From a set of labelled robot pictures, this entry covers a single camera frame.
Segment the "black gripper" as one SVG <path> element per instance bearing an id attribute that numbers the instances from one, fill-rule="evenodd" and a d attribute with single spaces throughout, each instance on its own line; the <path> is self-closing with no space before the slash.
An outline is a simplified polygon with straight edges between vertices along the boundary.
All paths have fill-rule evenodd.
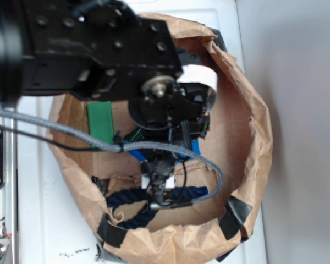
<path id="1" fill-rule="evenodd" d="M 143 140 L 186 142 L 205 138 L 216 97 L 213 87 L 200 82 L 158 82 L 130 100 L 128 108 Z"/>

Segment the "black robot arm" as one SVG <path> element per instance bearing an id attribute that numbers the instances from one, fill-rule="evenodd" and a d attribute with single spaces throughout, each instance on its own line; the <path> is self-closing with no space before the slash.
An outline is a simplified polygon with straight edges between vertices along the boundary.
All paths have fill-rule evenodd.
<path id="1" fill-rule="evenodd" d="M 200 58 L 177 47 L 165 21 L 122 1 L 0 1 L 0 102 L 71 94 L 128 101 L 147 138 L 206 136 L 212 86 L 185 81 Z"/>

